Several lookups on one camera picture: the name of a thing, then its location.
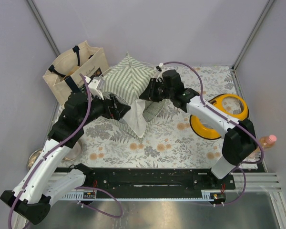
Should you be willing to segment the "green checkered pet cushion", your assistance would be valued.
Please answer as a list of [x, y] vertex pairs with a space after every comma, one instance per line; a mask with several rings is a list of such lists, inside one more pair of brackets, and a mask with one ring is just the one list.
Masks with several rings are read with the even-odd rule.
[[163, 106], [165, 105], [164, 101], [161, 102], [145, 102], [145, 109], [143, 111], [143, 117], [146, 122], [152, 121], [162, 110]]

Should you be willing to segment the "green striped pet tent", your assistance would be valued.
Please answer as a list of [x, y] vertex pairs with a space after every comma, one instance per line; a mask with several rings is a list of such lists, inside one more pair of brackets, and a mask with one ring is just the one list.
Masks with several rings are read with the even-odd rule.
[[144, 138], [154, 122], [154, 119], [150, 122], [145, 121], [143, 111], [146, 100], [139, 99], [139, 96], [155, 73], [154, 67], [144, 65], [126, 54], [126, 57], [103, 77], [103, 96], [107, 98], [114, 94], [119, 102], [131, 107], [122, 119], [112, 122], [136, 138]]

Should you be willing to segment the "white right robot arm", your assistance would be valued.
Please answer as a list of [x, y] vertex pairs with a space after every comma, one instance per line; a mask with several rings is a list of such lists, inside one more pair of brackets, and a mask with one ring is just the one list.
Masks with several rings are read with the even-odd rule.
[[198, 92], [184, 87], [176, 70], [163, 72], [161, 79], [150, 79], [139, 97], [152, 102], [169, 99], [175, 107], [208, 123], [223, 137], [222, 156], [207, 177], [211, 188], [222, 186], [224, 177], [257, 148], [254, 126], [248, 118], [239, 120], [204, 101]]

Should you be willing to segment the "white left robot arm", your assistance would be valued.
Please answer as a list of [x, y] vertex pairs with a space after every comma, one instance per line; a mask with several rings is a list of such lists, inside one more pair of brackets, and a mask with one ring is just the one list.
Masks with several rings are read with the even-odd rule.
[[17, 212], [34, 225], [41, 223], [65, 194], [79, 187], [90, 188], [94, 183], [93, 170], [78, 164], [63, 178], [48, 185], [58, 164], [83, 136], [84, 126], [101, 116], [120, 120], [130, 109], [113, 94], [103, 100], [92, 98], [90, 93], [71, 93], [34, 165], [13, 190], [3, 191], [0, 199], [11, 212]]

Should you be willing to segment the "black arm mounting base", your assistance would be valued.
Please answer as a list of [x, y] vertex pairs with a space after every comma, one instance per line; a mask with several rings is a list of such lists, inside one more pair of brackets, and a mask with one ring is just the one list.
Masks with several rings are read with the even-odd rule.
[[205, 190], [210, 192], [225, 192], [235, 190], [232, 175], [217, 179], [209, 169], [147, 169], [147, 168], [87, 168], [84, 165], [59, 167], [55, 173], [82, 168], [86, 174], [84, 186], [95, 186], [97, 191], [105, 194], [113, 190], [135, 191], [139, 189], [154, 189], [168, 191]]

